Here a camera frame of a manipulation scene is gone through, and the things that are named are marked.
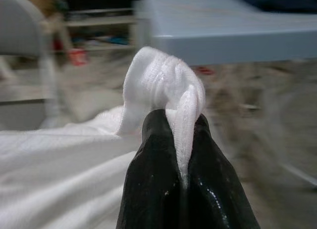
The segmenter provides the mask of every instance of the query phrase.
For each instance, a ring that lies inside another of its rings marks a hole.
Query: white fabric
[[[140,126],[165,108],[186,175],[204,89],[181,60],[145,47],[124,82],[124,106],[83,124],[0,133],[1,229],[115,228]]]

